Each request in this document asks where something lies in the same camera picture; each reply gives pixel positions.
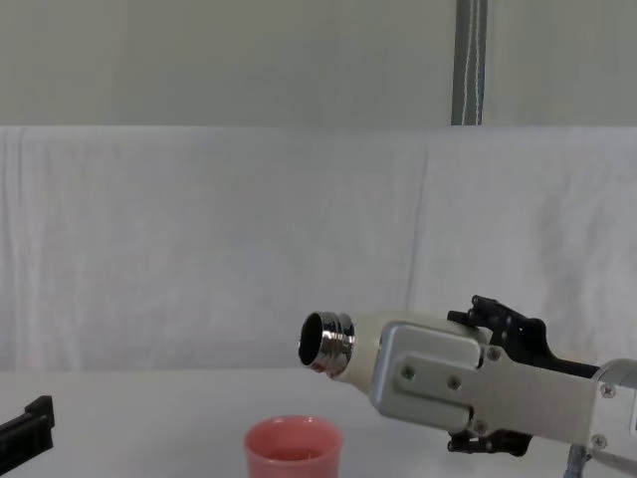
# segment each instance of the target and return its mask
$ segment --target white table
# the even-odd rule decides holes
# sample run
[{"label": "white table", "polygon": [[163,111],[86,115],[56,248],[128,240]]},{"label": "white table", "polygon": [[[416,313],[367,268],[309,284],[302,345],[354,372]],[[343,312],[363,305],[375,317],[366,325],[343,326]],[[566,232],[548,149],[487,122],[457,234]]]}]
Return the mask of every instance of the white table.
[{"label": "white table", "polygon": [[[451,454],[442,431],[379,416],[350,385],[304,369],[0,373],[0,418],[54,398],[55,447],[12,478],[245,477],[242,437],[271,415],[311,413],[344,434],[341,478],[560,478],[566,445],[529,454]],[[591,465],[587,477],[614,477]]]}]

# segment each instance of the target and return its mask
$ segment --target pink cup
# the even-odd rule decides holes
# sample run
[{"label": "pink cup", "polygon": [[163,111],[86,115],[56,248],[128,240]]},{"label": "pink cup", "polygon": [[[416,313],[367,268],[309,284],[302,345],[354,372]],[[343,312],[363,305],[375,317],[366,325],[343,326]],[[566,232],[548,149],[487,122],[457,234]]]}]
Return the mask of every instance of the pink cup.
[{"label": "pink cup", "polygon": [[315,416],[290,415],[254,425],[244,446],[250,478],[337,478],[342,435]]}]

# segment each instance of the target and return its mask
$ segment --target white cloth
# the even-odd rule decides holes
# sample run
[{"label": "white cloth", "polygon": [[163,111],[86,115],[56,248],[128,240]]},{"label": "white cloth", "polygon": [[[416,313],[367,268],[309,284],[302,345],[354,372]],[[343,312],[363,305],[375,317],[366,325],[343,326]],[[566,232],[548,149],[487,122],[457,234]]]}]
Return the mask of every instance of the white cloth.
[{"label": "white cloth", "polygon": [[494,297],[544,319],[559,355],[637,359],[635,132],[430,136],[411,307],[443,314]]},{"label": "white cloth", "polygon": [[474,294],[559,355],[637,357],[636,155],[635,129],[4,128],[0,366],[295,365],[312,310]]},{"label": "white cloth", "polygon": [[8,128],[0,364],[295,364],[316,309],[404,307],[424,137]]}]

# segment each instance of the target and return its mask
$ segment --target black clamp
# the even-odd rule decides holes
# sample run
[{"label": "black clamp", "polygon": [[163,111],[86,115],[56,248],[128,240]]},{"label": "black clamp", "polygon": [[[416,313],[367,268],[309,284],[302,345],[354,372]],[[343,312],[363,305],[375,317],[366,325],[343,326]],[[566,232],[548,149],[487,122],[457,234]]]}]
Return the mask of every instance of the black clamp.
[{"label": "black clamp", "polygon": [[0,475],[53,448],[54,426],[53,399],[48,395],[27,405],[24,414],[0,425]]}]

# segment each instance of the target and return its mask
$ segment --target bolt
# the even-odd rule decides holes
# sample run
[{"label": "bolt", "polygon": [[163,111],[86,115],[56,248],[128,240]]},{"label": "bolt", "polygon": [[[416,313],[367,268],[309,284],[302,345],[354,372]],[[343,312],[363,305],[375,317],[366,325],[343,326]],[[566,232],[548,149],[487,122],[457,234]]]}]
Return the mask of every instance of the bolt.
[{"label": "bolt", "polygon": [[482,420],[474,421],[474,431],[479,435],[484,435],[487,433],[487,423]]},{"label": "bolt", "polygon": [[495,347],[491,347],[487,350],[487,359],[491,361],[496,361],[500,359],[500,349],[496,349]]},{"label": "bolt", "polygon": [[604,398],[612,398],[615,396],[615,387],[613,385],[609,385],[608,383],[602,383],[599,387],[599,391],[601,396]]},{"label": "bolt", "polygon": [[406,365],[400,371],[400,374],[405,380],[411,380],[416,375],[416,370],[411,365]]},{"label": "bolt", "polygon": [[596,434],[590,439],[590,442],[593,444],[593,448],[595,450],[603,450],[608,446],[608,442],[606,441],[606,437],[604,435]]},{"label": "bolt", "polygon": [[447,378],[447,386],[452,390],[457,390],[458,388],[460,388],[460,385],[462,385],[462,382],[456,376],[451,375],[449,378]]}]

